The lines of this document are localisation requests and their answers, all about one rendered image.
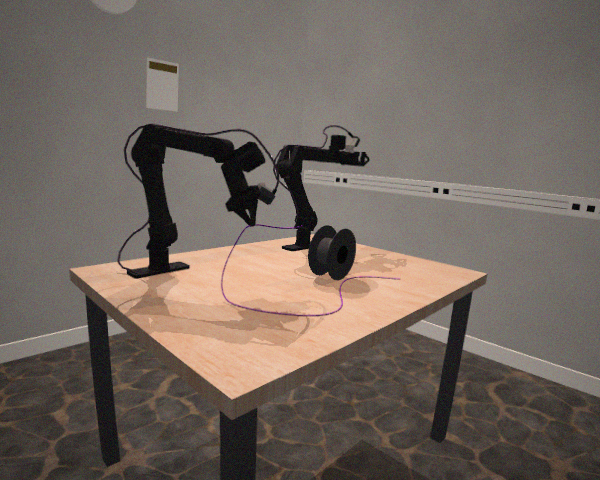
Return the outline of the black and grey cable reel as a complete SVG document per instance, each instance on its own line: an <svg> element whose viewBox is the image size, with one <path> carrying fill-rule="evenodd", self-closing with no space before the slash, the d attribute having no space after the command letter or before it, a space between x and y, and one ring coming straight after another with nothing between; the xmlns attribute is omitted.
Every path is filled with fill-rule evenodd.
<svg viewBox="0 0 600 480"><path fill-rule="evenodd" d="M315 275L328 272L333 280L341 280L349 273L356 255L356 240L349 229L337 233L332 226L320 227L312 237L308 263Z"/></svg>

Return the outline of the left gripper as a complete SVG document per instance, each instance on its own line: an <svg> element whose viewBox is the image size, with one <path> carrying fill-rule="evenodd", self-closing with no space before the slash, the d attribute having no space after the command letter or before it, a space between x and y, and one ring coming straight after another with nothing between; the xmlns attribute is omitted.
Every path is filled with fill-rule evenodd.
<svg viewBox="0 0 600 480"><path fill-rule="evenodd" d="M362 152L360 160L358 160L359 156L360 156L360 152L354 152L354 150L353 150L357 141L358 141L357 138L349 139L349 141L346 145L346 150L343 151L347 155L347 159L344 163L349 163L349 164L341 164L341 165L365 166L366 163L369 162L370 158L367 156L366 152ZM367 161L365 161L365 157L367 158Z"/></svg>

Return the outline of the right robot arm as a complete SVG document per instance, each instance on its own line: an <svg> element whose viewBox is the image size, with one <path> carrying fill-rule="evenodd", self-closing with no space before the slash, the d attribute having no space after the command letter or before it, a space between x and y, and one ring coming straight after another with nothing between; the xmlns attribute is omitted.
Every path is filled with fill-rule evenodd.
<svg viewBox="0 0 600 480"><path fill-rule="evenodd" d="M177 240L178 233L176 223L172 222L169 213L163 183L162 164L166 147L192 151L212 157L216 163L223 163L221 170L225 181L229 181L228 178L233 175L244 174L243 171L250 172L265 163L265 157L255 142L248 142L234 150L230 140L157 127L145 125L131 150L131 157L142 177L150 226L150 241L146 246L149 250L149 265L127 270L127 274L133 278L190 268L190 265L181 261L169 263L167 247ZM151 137L154 137L154 140L151 140Z"/></svg>

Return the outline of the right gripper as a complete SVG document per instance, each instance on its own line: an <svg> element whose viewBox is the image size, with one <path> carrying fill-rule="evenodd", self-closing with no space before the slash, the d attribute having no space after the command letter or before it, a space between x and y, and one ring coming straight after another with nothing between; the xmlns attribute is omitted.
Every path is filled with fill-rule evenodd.
<svg viewBox="0 0 600 480"><path fill-rule="evenodd" d="M228 212L234 211L248 225L251 225L250 227L255 226L256 212L257 212L257 205L258 205L257 198L261 195L259 190L261 187L264 187L265 189L269 190L270 192L272 192L272 190L267 188L265 186L265 183L259 183L256 186L248 186L248 183L246 181L244 174L241 174L241 173L233 175L233 176L229 177L228 179L229 179L229 181L226 181L226 183L227 183L230 195L232 195L225 204ZM242 186L242 187L238 188L239 186ZM240 197L243 197L243 198L240 198ZM250 217L248 216L246 209L249 211Z"/></svg>

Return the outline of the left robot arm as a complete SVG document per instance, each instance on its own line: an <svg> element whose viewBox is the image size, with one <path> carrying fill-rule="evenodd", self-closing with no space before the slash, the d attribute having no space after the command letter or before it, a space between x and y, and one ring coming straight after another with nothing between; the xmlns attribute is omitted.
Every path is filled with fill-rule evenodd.
<svg viewBox="0 0 600 480"><path fill-rule="evenodd" d="M343 151L338 152L338 147L340 150L343 150L345 149L345 145L346 136L331 135L331 144L329 146L329 149L308 148L303 147L301 145L296 145L296 147L294 146L295 148L287 147L288 150L286 148L283 151L281 151L276 166L278 168L278 172L281 178L284 179L285 183L288 186L288 189L290 189L293 194L294 200L296 202L295 205L295 202L293 200L295 208L296 206L298 208L299 214L294 227L303 225L302 227L294 228L298 229L296 233L295 244L284 245L282 246L282 249L288 251L309 249L311 231L314 231L314 228L316 227L318 222L316 213L310 206L302 183L301 172L303 160L329 163L335 163L337 161L336 163L344 163L347 159L347 155ZM283 158L289 160L284 160Z"/></svg>

